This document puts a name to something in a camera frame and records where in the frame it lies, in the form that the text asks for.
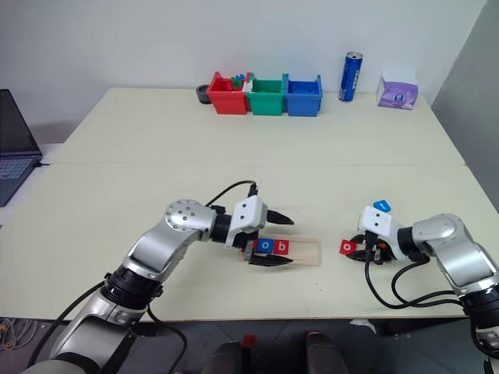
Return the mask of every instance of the gray wall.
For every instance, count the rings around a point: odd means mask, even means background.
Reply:
[[[432,108],[499,211],[499,0],[483,7]]]

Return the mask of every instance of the laptop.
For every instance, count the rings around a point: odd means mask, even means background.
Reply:
[[[0,206],[41,160],[40,148],[9,90],[0,89]]]

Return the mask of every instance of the laptop screen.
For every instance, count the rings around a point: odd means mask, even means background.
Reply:
[[[0,154],[36,154],[38,146],[9,90],[0,90]]]

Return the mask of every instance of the blue bin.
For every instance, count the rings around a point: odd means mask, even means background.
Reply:
[[[322,85],[320,76],[315,82],[299,82],[289,80],[288,74],[285,79],[285,106],[288,115],[299,117],[316,117],[320,110],[322,100]]]

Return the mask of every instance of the red label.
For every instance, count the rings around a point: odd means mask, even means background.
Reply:
[[[242,346],[246,348],[251,348],[257,345],[257,336],[256,335],[245,335],[242,338]]]
[[[350,253],[354,253],[356,249],[357,243],[345,239],[342,240],[342,245],[340,246],[340,253],[342,255],[349,255]]]
[[[287,255],[289,253],[289,240],[275,239],[274,254]]]

